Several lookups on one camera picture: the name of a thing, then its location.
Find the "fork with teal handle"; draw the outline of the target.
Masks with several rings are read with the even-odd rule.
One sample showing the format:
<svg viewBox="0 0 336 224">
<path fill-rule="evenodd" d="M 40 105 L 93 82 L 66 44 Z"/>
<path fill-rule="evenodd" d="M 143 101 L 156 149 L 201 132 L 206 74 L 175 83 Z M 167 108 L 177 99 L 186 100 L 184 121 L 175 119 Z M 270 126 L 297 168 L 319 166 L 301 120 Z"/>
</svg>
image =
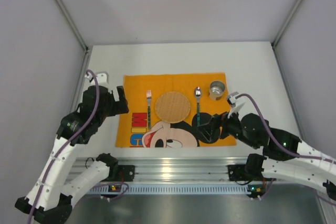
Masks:
<svg viewBox="0 0 336 224">
<path fill-rule="evenodd" d="M 151 129 L 151 101 L 152 101 L 152 91 L 148 90 L 146 92 L 146 102 L 147 102 L 147 115 L 148 115 L 148 129 Z"/>
</svg>

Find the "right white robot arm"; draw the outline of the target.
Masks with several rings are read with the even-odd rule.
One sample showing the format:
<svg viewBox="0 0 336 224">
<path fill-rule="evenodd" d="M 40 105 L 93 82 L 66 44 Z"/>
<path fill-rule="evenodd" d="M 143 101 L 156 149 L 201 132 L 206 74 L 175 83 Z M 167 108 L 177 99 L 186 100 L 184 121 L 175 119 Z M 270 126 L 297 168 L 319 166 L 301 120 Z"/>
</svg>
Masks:
<svg viewBox="0 0 336 224">
<path fill-rule="evenodd" d="M 230 110 L 198 121 L 197 130 L 210 143 L 232 136 L 261 154 L 251 153 L 245 174 L 252 179 L 280 179 L 301 184 L 335 200 L 335 158 L 313 148 L 300 137 L 269 126 L 251 95 L 227 97 Z"/>
</svg>

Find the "round woven wicker plate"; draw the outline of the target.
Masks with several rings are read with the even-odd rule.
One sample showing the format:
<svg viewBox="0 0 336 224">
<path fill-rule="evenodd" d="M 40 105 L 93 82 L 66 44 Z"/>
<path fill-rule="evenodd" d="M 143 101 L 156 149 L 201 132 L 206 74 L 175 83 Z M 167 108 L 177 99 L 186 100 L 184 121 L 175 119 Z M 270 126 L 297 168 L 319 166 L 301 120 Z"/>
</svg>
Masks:
<svg viewBox="0 0 336 224">
<path fill-rule="evenodd" d="M 191 110 L 189 99 L 182 93 L 172 91 L 161 95 L 155 103 L 155 114 L 167 123 L 179 123 L 185 120 Z"/>
</svg>

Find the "orange cartoon mouse placemat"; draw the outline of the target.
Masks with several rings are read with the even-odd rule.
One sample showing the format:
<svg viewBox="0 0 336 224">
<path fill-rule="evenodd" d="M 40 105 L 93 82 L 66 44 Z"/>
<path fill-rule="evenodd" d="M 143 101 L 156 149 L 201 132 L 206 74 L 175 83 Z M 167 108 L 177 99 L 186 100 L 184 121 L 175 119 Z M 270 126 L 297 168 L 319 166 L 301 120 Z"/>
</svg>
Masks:
<svg viewBox="0 0 336 224">
<path fill-rule="evenodd" d="M 224 73 L 191 73 L 124 76 L 123 85 L 128 101 L 129 113 L 119 119 L 116 147 L 126 148 L 182 148 L 235 146 L 236 140 L 228 136 L 214 144 L 202 143 L 195 128 L 196 99 L 194 90 L 200 87 L 202 97 L 200 112 L 210 115 L 229 111 L 224 98 L 214 101 L 209 97 L 209 86 L 213 81 L 226 83 Z M 146 92 L 152 91 L 151 129 L 148 129 Z M 191 103 L 188 117 L 179 123 L 161 121 L 155 114 L 157 99 L 166 92 L 180 92 Z"/>
</svg>

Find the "metal cup with beige sleeve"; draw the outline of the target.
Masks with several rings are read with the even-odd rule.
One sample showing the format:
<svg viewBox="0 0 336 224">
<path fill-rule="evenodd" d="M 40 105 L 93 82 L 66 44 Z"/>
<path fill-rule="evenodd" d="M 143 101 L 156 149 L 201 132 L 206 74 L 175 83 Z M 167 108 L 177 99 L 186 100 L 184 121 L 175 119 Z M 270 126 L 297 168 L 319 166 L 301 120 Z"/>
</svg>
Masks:
<svg viewBox="0 0 336 224">
<path fill-rule="evenodd" d="M 214 101 L 220 100 L 223 97 L 225 90 L 226 86 L 223 82 L 219 80 L 213 81 L 209 86 L 210 99 Z"/>
</svg>

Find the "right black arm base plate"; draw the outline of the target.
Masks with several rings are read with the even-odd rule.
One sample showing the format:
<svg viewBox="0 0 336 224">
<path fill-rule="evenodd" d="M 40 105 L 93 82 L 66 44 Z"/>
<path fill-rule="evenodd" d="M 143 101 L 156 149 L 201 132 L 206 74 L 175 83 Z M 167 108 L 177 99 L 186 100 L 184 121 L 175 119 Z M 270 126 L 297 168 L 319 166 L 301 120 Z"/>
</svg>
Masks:
<svg viewBox="0 0 336 224">
<path fill-rule="evenodd" d="M 253 182 L 253 181 L 262 181 L 263 177 L 249 174 L 245 171 L 245 165 L 235 164 L 228 165 L 228 177 L 231 182 Z"/>
</svg>

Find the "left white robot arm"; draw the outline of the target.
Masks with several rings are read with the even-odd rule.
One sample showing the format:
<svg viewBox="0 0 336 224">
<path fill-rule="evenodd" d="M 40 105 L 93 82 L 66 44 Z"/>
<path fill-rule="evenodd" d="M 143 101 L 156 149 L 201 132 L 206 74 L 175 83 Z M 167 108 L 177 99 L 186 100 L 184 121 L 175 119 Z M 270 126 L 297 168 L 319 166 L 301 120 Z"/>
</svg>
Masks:
<svg viewBox="0 0 336 224">
<path fill-rule="evenodd" d="M 27 223 L 65 223 L 76 203 L 103 180 L 113 181 L 119 162 L 102 153 L 89 168 L 67 183 L 74 162 L 105 119 L 129 112 L 124 88 L 117 87 L 119 100 L 108 88 L 107 72 L 86 71 L 87 90 L 77 108 L 62 118 L 48 161 L 31 191 L 18 198 L 15 208 L 28 215 Z"/>
</svg>

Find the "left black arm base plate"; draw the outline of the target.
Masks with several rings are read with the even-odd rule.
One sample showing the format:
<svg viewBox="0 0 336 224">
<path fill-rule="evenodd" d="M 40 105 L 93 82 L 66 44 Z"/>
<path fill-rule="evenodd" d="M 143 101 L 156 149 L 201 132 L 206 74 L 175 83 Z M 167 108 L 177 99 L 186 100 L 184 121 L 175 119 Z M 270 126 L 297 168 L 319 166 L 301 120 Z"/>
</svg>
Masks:
<svg viewBox="0 0 336 224">
<path fill-rule="evenodd" d="M 132 182 L 135 177 L 135 166 L 134 165 L 119 165 L 118 170 L 115 174 L 106 179 L 104 182 Z"/>
</svg>

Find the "spoon with teal handle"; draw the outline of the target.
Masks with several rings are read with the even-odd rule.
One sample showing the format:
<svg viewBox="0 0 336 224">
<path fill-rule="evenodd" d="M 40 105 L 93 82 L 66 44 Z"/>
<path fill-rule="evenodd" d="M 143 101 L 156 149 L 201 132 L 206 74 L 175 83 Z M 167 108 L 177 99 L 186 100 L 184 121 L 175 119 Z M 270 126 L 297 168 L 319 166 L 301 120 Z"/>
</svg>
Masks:
<svg viewBox="0 0 336 224">
<path fill-rule="evenodd" d="M 200 101 L 201 101 L 201 97 L 202 97 L 202 90 L 201 90 L 200 87 L 195 88 L 194 97 L 196 99 L 197 126 L 200 126 L 200 124 L 201 124 Z"/>
</svg>

